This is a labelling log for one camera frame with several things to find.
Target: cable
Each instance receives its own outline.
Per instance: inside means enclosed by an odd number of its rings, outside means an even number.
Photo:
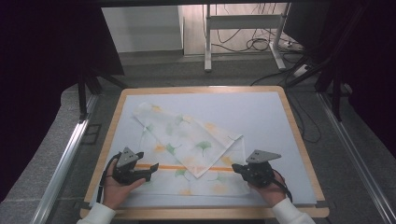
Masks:
[[[280,73],[274,73],[274,74],[271,74],[271,75],[268,75],[268,76],[265,76],[265,77],[261,77],[261,78],[255,80],[254,82],[252,82],[252,83],[250,84],[250,86],[254,86],[257,82],[259,82],[259,81],[261,81],[261,80],[264,80],[264,79],[266,79],[266,78],[268,78],[268,77],[274,77],[274,76],[278,76],[278,75],[282,75],[282,74],[288,73],[289,70],[286,70],[286,71],[283,71],[283,72],[280,72]]]
[[[230,14],[230,12],[227,10],[227,8],[225,8],[225,4],[224,4],[224,10],[225,10],[228,14]]]
[[[282,176],[282,174],[280,172],[278,172],[277,170],[273,169],[273,171],[275,171],[280,178],[282,178],[283,180],[285,180],[285,178]],[[277,185],[280,189],[282,189],[289,197],[290,201],[293,202],[293,197],[291,195],[290,190],[288,189],[288,186],[286,185],[286,183],[284,182],[284,184],[280,183],[279,181],[277,181],[276,179],[272,178],[271,181]]]
[[[218,14],[218,5],[216,5],[216,15],[217,15],[217,14]],[[204,15],[205,15],[205,13],[204,13],[204,5],[202,5],[202,20],[203,20],[204,36],[205,36],[205,38],[207,38],[207,37],[206,37],[206,32],[205,32],[205,16],[204,16]],[[241,30],[242,30],[242,29],[239,29],[238,31],[236,31],[231,37],[229,37],[229,38],[228,38],[227,40],[225,40],[225,41],[222,41],[222,40],[221,40],[220,35],[219,35],[219,30],[217,30],[219,42],[220,42],[221,44],[227,43],[228,41],[230,41],[231,39],[233,39]],[[220,48],[223,48],[223,49],[227,49],[228,51],[231,51],[231,52],[244,52],[244,51],[248,51],[248,50],[255,50],[255,51],[265,51],[265,50],[267,50],[267,49],[269,48],[269,41],[270,41],[269,38],[268,38],[268,40],[265,39],[265,38],[254,38],[254,35],[255,35],[256,33],[257,33],[257,29],[254,31],[252,37],[247,41],[247,48],[246,48],[246,49],[229,49],[229,48],[224,47],[224,46],[219,45],[219,44],[211,44],[211,45],[212,45],[212,46],[215,46],[215,47],[220,47]],[[256,46],[256,44],[258,44],[258,43],[267,43],[267,45],[265,46],[265,48],[260,49],[260,48],[258,48],[258,47]]]
[[[276,34],[272,33],[271,31],[269,31],[269,30],[267,30],[267,29],[262,29],[262,30],[268,32],[270,35],[276,35]],[[292,44],[299,44],[299,43],[296,42],[296,41],[289,41],[289,40],[284,39],[284,38],[282,38],[282,37],[280,37],[279,39],[284,40],[284,41],[288,41],[288,42],[290,42],[290,43],[292,43]]]
[[[312,117],[308,114],[308,112],[306,112],[306,110],[301,106],[300,101],[297,99],[297,97],[296,97],[293,93],[291,93],[291,92],[288,92],[288,94],[290,94],[290,95],[295,99],[295,101],[297,102],[297,105],[304,111],[304,113],[305,113],[305,114],[308,116],[308,118],[314,123],[316,129],[318,130],[318,138],[317,138],[317,139],[315,139],[315,140],[307,139],[307,138],[305,137],[305,129],[304,129],[304,131],[303,131],[303,133],[302,133],[302,138],[303,138],[306,142],[309,142],[309,143],[317,143],[318,141],[320,141],[320,139],[321,139],[321,137],[322,137],[322,134],[321,134],[321,131],[320,131],[319,126],[318,126],[317,123],[314,121],[314,119],[312,119]],[[296,113],[299,113],[298,110],[297,110],[297,107],[294,107],[294,109],[295,109],[295,112],[296,112]]]
[[[253,8],[253,10],[251,10],[250,15],[253,14],[253,12],[254,12],[254,10],[256,10],[256,8],[259,8],[259,10],[260,10],[260,5],[261,5],[261,4],[258,3],[257,6],[255,6],[255,7]]]
[[[315,123],[315,121],[312,119],[312,117],[303,109],[303,107],[301,106],[300,102],[297,100],[298,105],[300,106],[300,108],[305,112],[305,114],[311,119],[311,121],[312,121],[312,122],[315,124],[315,126],[317,127],[318,134],[319,134],[319,137],[318,137],[318,139],[316,139],[316,140],[306,139],[306,138],[305,138],[305,123],[304,123],[304,120],[303,120],[303,118],[302,118],[300,112],[298,111],[297,107],[295,106],[295,104],[294,104],[294,103],[292,102],[292,100],[290,99],[290,96],[289,96],[289,88],[288,88],[288,85],[287,85],[287,83],[288,83],[288,78],[289,78],[291,75],[293,75],[294,72],[297,70],[297,68],[299,68],[301,65],[303,65],[307,60],[308,60],[308,57],[307,57],[307,56],[302,57],[291,69],[288,70],[288,73],[286,74],[286,77],[285,77],[284,79],[282,79],[277,85],[278,85],[278,86],[281,86],[280,83],[281,83],[282,81],[284,81],[284,83],[285,83],[284,86],[283,86],[283,89],[284,89],[284,91],[285,91],[286,97],[288,98],[289,103],[290,103],[290,106],[294,109],[294,112],[295,112],[295,114],[297,115],[297,117],[299,118],[299,120],[300,120],[300,122],[301,122],[301,125],[302,125],[302,127],[299,127],[299,129],[301,129],[301,136],[302,136],[302,138],[303,138],[305,141],[307,141],[307,142],[310,142],[310,143],[317,143],[317,142],[321,139],[321,131],[320,131],[318,125]]]
[[[274,8],[273,8],[273,13],[272,14],[274,14],[274,12],[275,12],[275,7],[276,7],[276,3],[274,4]]]
[[[110,159],[110,161],[107,163],[106,169],[102,172],[102,177],[101,177],[100,182],[99,182],[98,193],[97,193],[97,195],[96,195],[96,202],[97,202],[97,203],[100,203],[100,202],[102,201],[102,192],[103,192],[103,187],[104,187],[104,185],[105,185],[105,180],[106,180],[106,178],[107,178],[106,175],[107,175],[108,168],[110,167],[111,162],[113,162],[115,159],[117,159],[117,158],[120,157],[120,154],[121,154],[121,153],[119,153],[119,154],[113,156],[113,157]]]

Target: metal frame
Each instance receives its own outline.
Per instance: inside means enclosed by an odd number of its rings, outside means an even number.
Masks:
[[[269,43],[279,70],[286,70],[277,45],[287,18],[290,3],[286,4],[285,10],[280,15],[238,15],[238,16],[211,16],[210,5],[206,5],[206,42],[205,42],[205,71],[212,70],[212,52],[210,31],[230,29],[277,29],[274,41]]]
[[[366,166],[361,154],[359,153],[358,149],[354,145],[353,141],[349,137],[347,130],[345,129],[343,123],[338,121],[337,117],[332,112],[332,103],[330,102],[329,98],[327,97],[326,93],[317,93],[317,96],[327,113],[332,126],[334,127],[335,131],[338,134],[341,142],[344,145],[347,155],[349,156],[350,160],[352,161],[355,169],[357,170],[359,176],[361,177],[361,181],[366,187],[367,191],[369,192],[372,200],[378,209],[379,214],[384,219],[384,223],[392,224],[396,223],[396,216],[390,207],[389,200],[385,196],[383,190],[375,181],[374,177],[372,176],[369,168]]]
[[[87,125],[91,119],[92,111],[96,105],[97,99],[97,95],[91,96],[88,102],[87,117],[82,122],[79,122],[73,131],[66,149],[64,150],[64,154],[62,155],[61,160],[56,167],[56,170],[47,186],[46,191],[44,192],[43,197],[41,198],[40,204],[35,210],[35,214],[30,223],[45,223],[47,221],[47,218],[50,215],[50,210],[52,209],[52,206],[58,197],[59,190],[64,183],[64,179],[66,178],[66,175],[69,171],[69,167],[77,152],[82,135],[87,129]]]

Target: wall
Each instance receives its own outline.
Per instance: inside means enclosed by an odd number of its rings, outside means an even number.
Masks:
[[[181,7],[102,8],[117,52],[183,49]]]

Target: sleeve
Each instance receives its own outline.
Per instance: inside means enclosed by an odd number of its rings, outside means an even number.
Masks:
[[[95,203],[90,213],[79,220],[77,224],[108,224],[111,219],[116,215],[116,211],[102,205],[101,203]]]
[[[280,224],[315,224],[314,220],[307,213],[300,212],[289,198],[277,203],[272,210]]]

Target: napkin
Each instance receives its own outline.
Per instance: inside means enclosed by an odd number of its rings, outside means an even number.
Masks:
[[[181,195],[249,193],[246,182],[231,166],[245,162],[242,134],[150,103],[139,105],[133,113],[143,126],[139,151],[145,152],[136,168],[160,164],[151,181],[137,191]]]

